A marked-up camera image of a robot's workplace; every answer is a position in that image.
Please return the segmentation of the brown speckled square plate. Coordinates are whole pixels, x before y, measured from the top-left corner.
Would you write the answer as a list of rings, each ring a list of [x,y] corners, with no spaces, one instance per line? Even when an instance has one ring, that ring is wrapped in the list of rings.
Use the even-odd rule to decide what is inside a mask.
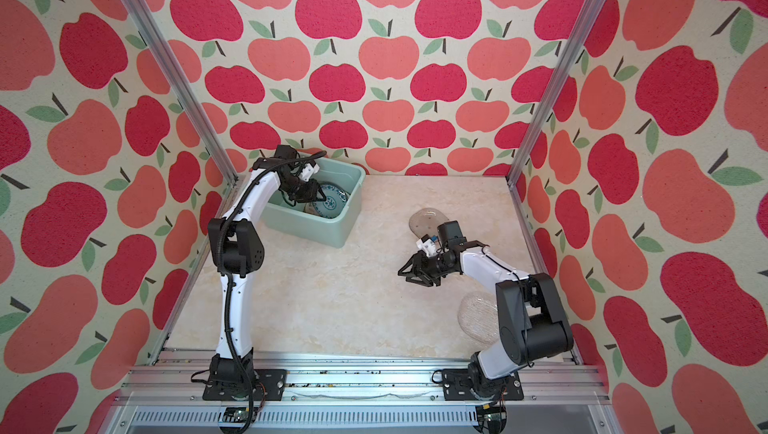
[[[429,238],[438,235],[438,227],[449,219],[440,210],[432,207],[426,207],[418,210],[409,218],[409,229],[418,238],[421,239],[424,236]]]

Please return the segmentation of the teal patterned small plate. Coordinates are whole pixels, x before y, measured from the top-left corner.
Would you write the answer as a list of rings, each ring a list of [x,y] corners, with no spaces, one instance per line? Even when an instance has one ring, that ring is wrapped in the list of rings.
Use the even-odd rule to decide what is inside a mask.
[[[321,183],[315,198],[305,205],[304,212],[326,218],[338,217],[348,203],[349,194],[333,183]]]

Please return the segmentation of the clear glass textured plate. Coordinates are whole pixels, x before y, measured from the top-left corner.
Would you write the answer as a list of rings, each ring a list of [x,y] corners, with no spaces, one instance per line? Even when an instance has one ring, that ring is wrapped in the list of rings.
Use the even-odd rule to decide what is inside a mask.
[[[496,300],[487,291],[466,294],[461,300],[457,321],[466,335],[482,344],[493,344],[499,339]]]

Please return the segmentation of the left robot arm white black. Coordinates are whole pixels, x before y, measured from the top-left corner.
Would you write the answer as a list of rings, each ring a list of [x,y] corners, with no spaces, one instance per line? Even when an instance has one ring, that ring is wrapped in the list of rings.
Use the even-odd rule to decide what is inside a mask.
[[[257,158],[234,206],[208,224],[212,259],[223,292],[221,334],[211,365],[215,379],[243,382],[255,377],[247,323],[255,272],[265,259],[256,224],[277,192],[295,203],[324,201],[315,175],[320,170],[318,160],[325,156],[323,150],[302,156],[291,146],[280,145],[272,157]]]

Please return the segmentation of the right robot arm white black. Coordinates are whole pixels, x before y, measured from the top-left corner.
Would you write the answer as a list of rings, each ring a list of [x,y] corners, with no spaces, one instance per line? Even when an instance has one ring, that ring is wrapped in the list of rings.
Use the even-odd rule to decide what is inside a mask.
[[[456,221],[439,225],[436,236],[420,238],[417,252],[398,270],[406,282],[422,287],[438,287],[453,273],[474,279],[496,298],[499,340],[472,356],[468,373],[475,388],[573,348],[553,278],[512,267],[487,244],[467,240]]]

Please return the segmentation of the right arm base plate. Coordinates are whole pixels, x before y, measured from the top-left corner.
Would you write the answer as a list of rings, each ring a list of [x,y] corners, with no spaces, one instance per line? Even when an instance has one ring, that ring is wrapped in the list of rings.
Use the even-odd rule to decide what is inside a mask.
[[[441,369],[433,372],[432,382],[443,389],[446,401],[478,401],[493,403],[522,401],[524,393],[517,372],[498,379],[488,379],[480,371]]]

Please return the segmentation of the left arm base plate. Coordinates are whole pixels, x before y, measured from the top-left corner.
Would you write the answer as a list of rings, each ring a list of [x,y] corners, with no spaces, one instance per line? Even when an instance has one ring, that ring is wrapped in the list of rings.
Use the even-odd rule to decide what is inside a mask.
[[[247,401],[251,395],[255,402],[280,401],[286,384],[287,371],[283,369],[256,369],[249,381],[237,370],[212,372],[205,382],[202,399],[205,401]]]

